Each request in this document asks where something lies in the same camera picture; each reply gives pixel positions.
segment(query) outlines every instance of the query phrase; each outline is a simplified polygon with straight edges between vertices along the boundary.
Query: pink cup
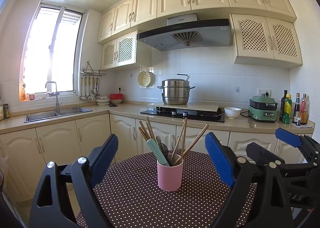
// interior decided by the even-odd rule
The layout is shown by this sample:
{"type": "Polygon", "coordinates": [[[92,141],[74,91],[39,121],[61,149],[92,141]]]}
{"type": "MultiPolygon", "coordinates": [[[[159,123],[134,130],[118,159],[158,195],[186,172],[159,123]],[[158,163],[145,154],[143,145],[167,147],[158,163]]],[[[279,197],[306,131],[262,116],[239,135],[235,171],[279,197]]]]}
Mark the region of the pink cup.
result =
{"type": "MultiPolygon", "coordinates": [[[[173,163],[179,158],[179,155],[174,155],[171,160],[173,163]]],[[[158,166],[158,186],[165,191],[178,190],[182,182],[183,161],[176,166],[164,166],[157,161],[158,166]]]]}

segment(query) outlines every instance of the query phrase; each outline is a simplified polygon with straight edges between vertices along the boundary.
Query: window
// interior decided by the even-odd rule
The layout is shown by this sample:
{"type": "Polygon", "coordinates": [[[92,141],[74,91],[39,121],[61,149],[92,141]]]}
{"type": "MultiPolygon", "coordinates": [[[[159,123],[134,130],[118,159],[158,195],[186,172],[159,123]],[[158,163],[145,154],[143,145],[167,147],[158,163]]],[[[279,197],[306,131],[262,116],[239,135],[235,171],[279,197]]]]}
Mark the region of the window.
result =
{"type": "Polygon", "coordinates": [[[21,66],[26,93],[55,91],[54,85],[44,87],[47,81],[55,81],[59,92],[76,92],[76,47],[82,16],[63,6],[41,4],[29,31],[21,66]]]}

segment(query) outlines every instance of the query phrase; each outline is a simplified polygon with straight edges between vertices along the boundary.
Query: double basin sink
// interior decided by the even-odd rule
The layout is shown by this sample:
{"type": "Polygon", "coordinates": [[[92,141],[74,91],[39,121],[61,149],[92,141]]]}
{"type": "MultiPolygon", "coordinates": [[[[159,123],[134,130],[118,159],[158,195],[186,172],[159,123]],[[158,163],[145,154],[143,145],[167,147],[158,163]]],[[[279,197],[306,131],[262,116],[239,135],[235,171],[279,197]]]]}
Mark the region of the double basin sink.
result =
{"type": "Polygon", "coordinates": [[[81,107],[73,107],[72,109],[70,109],[70,108],[61,109],[60,112],[34,113],[34,114],[27,115],[24,123],[38,121],[38,120],[52,119],[52,118],[57,118],[57,117],[61,117],[61,116],[79,114],[79,113],[85,113],[85,112],[90,112],[90,111],[92,111],[92,110],[81,108],[81,107]]]}

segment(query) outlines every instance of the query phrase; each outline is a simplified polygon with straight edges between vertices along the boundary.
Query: round table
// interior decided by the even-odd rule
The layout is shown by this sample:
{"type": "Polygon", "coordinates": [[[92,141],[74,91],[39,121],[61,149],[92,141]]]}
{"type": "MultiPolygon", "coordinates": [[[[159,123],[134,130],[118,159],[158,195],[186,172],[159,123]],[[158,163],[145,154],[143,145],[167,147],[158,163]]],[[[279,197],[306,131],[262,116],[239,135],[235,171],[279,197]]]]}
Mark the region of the round table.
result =
{"type": "MultiPolygon", "coordinates": [[[[209,155],[194,151],[184,158],[182,185],[177,191],[158,187],[153,153],[112,165],[93,190],[116,228],[210,227],[230,192],[209,155]]],[[[237,226],[246,221],[254,191],[252,184],[237,226]]],[[[87,227],[81,211],[76,220],[87,227]]]]}

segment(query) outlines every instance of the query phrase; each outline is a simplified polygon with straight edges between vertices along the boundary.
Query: gas stove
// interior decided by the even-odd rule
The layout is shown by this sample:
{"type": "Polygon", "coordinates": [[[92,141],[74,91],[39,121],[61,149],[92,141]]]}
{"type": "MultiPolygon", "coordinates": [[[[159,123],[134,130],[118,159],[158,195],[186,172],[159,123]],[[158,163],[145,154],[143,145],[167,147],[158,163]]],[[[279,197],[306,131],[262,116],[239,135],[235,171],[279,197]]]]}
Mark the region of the gas stove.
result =
{"type": "Polygon", "coordinates": [[[222,113],[220,108],[215,112],[156,107],[155,109],[142,111],[140,113],[178,119],[188,118],[189,120],[224,122],[224,113],[222,113]]]}

